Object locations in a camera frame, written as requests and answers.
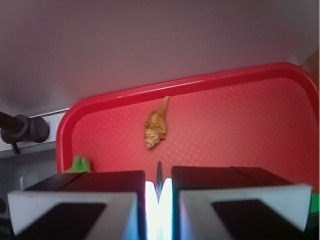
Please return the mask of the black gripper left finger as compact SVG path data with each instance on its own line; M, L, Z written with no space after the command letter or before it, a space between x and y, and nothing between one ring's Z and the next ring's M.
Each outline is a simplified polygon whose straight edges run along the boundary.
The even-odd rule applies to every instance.
M144 240L145 173L61 173L7 195L17 240Z

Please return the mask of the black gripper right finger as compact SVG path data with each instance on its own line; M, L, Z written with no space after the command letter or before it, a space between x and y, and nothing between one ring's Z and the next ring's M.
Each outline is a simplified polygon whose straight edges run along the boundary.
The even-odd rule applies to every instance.
M175 240L310 240L312 187L259 167L174 166Z

